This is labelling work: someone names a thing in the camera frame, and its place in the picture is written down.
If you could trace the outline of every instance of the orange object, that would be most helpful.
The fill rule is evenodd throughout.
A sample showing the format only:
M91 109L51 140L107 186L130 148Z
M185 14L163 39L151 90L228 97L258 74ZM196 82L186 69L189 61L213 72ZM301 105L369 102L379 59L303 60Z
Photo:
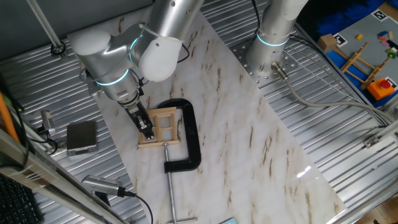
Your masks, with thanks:
M370 83L367 89L376 100L381 100L394 92L394 87L385 78Z
M12 119L11 119L11 115L10 115L10 111L8 111L8 107L6 102L4 101L4 97L2 97L2 94L0 92L0 113L2 116L2 119L4 120L4 124L6 125L6 129L8 134L18 143L19 139L18 139L18 135L15 132L15 127L14 127L14 123L12 123Z

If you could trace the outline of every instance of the marble-patterned board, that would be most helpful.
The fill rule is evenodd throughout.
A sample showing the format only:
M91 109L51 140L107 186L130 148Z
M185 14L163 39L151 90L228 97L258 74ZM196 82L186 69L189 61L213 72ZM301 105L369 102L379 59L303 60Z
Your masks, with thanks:
M117 29L117 21L109 24ZM346 209L201 14L185 45L189 59L167 80L145 85L141 97L146 108L185 98L195 110L202 161L197 170L172 174L177 218L198 217L196 223L209 224L231 217L238 224L324 224ZM96 100L154 223L171 221L163 147L139 149L138 130L124 110L105 94ZM181 113L176 122L180 143L169 146L171 161L187 157Z

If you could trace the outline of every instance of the metal grating floor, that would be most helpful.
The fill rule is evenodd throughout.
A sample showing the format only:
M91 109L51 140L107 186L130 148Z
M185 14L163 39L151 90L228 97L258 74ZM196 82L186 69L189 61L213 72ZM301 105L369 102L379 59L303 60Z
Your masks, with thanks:
M258 1L260 13L265 2ZM250 1L206 1L201 10L228 46L247 40L256 28L256 17ZM53 138L57 141L65 140L66 126L71 122L97 122L98 153L69 158L65 152L59 151L53 156L66 170L78 180L87 174L118 178L127 188L134 190L102 115L88 94L86 85L78 78L80 68L68 41L65 43L70 56L68 60L61 61L58 57L50 56L50 46L46 46L0 62L0 71L14 96L25 106L25 117L34 126L40 125L40 110L51 111L57 127ZM338 74L331 74L330 67L313 50L291 40L288 45L288 52L308 69L335 88L350 92L359 99L345 79ZM290 74L290 79L297 92L307 100L349 100L304 69ZM358 206L378 187L398 175L398 148L392 138L373 149L366 149L363 145L369 135L379 130L379 123L367 111L349 106L306 107L296 102L281 80L273 80L260 88L348 207ZM39 194L36 194L36 198L45 215L45 223L90 223ZM139 202L134 198L113 197L110 202L123 218L147 223Z
M66 151L59 149L53 155L62 167L82 180L88 174L118 179L125 188L134 191L118 150L95 103L88 93L87 86L78 78L80 66L68 43L69 58L60 60L49 54L50 46L0 62L0 72L9 85L14 97L25 107L24 116L35 127L41 125L40 110L50 110L57 142L66 140L67 125L72 122L93 120L97 122L99 151L96 154L67 157ZM91 223L84 217L35 194L45 223ZM136 198L110 197L112 208L127 220L147 223L143 209Z
M285 50L307 69L359 99L345 79L332 72L316 51L293 40L287 46ZM302 67L289 77L297 93L308 101L351 100ZM363 203L398 176L398 145L392 137L370 149L363 144L380 130L380 124L366 110L352 106L307 107L297 102L280 79L260 88L348 208Z

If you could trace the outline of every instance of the yellow block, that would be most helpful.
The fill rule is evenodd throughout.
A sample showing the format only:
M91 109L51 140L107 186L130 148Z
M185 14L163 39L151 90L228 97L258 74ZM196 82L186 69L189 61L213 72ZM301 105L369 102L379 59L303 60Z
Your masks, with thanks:
M356 40L361 40L362 37L363 37L363 35L362 35L362 34L359 34L359 35L356 36Z

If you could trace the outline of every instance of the orange block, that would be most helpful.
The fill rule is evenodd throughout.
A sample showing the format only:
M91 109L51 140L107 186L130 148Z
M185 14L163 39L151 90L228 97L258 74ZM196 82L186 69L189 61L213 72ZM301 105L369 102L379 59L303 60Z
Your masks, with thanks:
M370 83L367 89L376 100L381 100L394 92L394 87L385 78Z

